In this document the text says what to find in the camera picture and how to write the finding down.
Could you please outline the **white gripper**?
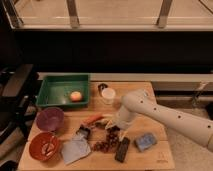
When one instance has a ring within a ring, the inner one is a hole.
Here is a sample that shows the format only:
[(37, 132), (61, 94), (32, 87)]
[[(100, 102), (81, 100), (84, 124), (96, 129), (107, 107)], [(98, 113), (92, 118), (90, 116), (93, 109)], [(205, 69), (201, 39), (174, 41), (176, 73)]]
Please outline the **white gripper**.
[(128, 128), (132, 125), (133, 120), (136, 117), (136, 113), (128, 110), (126, 107), (122, 106), (118, 112), (115, 114), (114, 121), (109, 120), (105, 126), (105, 129), (110, 129), (114, 126), (122, 129), (119, 132), (119, 141), (122, 141), (128, 133)]

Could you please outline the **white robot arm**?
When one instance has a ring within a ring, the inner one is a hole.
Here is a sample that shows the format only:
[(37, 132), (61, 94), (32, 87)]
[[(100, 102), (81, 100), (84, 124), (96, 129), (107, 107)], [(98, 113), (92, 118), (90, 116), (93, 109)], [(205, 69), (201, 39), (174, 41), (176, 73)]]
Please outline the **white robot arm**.
[(213, 152), (213, 121), (159, 105), (143, 89), (130, 91), (121, 98), (121, 107), (107, 123), (126, 131), (138, 114), (144, 114)]

